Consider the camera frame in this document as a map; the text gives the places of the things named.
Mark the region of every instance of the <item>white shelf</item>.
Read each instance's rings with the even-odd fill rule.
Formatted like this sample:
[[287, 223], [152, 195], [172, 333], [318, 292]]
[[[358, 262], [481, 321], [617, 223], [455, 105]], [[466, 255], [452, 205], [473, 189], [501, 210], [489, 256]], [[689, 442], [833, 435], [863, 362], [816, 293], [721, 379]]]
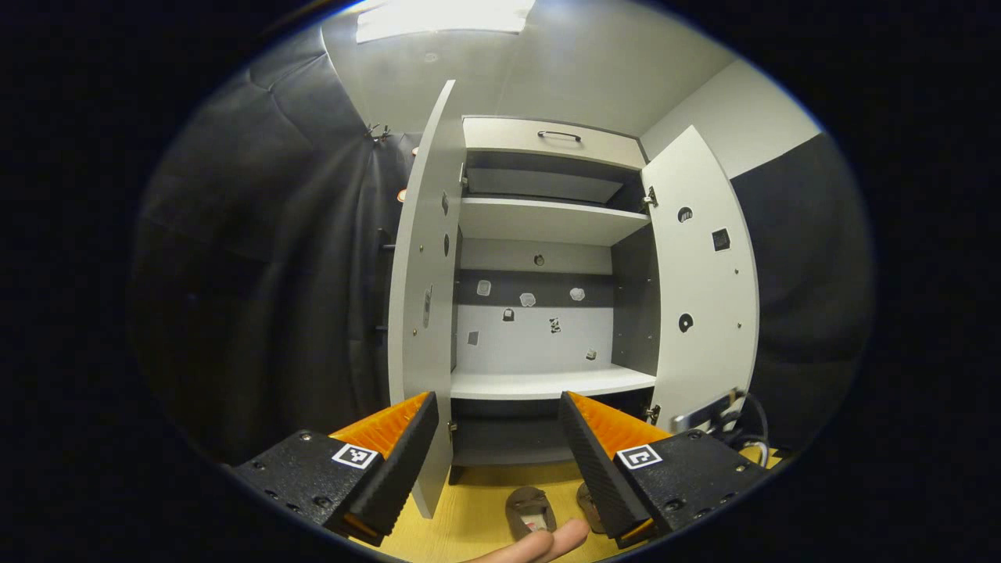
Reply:
[[538, 240], [611, 246], [650, 223], [650, 217], [574, 203], [463, 197], [458, 225], [466, 238]]
[[559, 399], [565, 391], [585, 396], [654, 387], [656, 378], [606, 364], [580, 372], [526, 374], [471, 373], [456, 367], [451, 374], [451, 398], [480, 401]]

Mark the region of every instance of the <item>hinge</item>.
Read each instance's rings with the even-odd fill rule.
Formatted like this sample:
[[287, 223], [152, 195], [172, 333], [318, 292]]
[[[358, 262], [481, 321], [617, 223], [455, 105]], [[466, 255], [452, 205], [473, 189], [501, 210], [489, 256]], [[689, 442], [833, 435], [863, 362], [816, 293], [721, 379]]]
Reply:
[[644, 210], [648, 210], [649, 211], [651, 205], [653, 205], [655, 207], [658, 206], [658, 203], [657, 203], [657, 192], [654, 191], [654, 186], [650, 186], [650, 187], [647, 188], [647, 195], [646, 195], [646, 197], [643, 198], [643, 208], [644, 208]]
[[643, 414], [650, 419], [650, 424], [656, 425], [657, 419], [661, 418], [661, 406], [654, 405], [652, 408], [647, 409]]

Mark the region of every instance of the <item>ceiling light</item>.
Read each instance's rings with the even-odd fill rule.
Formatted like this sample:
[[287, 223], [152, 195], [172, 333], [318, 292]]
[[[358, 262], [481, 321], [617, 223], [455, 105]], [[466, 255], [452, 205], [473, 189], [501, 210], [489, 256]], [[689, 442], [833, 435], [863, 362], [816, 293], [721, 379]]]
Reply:
[[444, 30], [521, 33], [535, 0], [383, 0], [358, 15], [358, 43]]

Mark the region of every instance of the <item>cabinet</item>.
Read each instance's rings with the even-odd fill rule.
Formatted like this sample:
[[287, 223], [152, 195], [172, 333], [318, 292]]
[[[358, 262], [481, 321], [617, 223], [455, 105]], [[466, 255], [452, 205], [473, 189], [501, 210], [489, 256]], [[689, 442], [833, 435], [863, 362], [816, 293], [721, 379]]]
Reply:
[[758, 339], [743, 213], [694, 127], [647, 162], [626, 135], [463, 116], [460, 87], [421, 138], [389, 292], [390, 400], [438, 400], [412, 492], [425, 517], [453, 457], [564, 459], [563, 391], [670, 432], [747, 389]]

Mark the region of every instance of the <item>ceiling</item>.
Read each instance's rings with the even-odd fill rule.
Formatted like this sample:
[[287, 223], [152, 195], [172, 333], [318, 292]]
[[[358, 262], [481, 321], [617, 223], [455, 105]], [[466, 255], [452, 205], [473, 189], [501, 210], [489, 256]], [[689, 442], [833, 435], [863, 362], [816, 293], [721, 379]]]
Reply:
[[521, 34], [441, 31], [356, 44], [357, 14], [323, 22], [362, 119], [422, 131], [444, 82], [463, 113], [542, 117], [640, 136], [734, 61], [662, 12], [614, 0], [537, 0]]

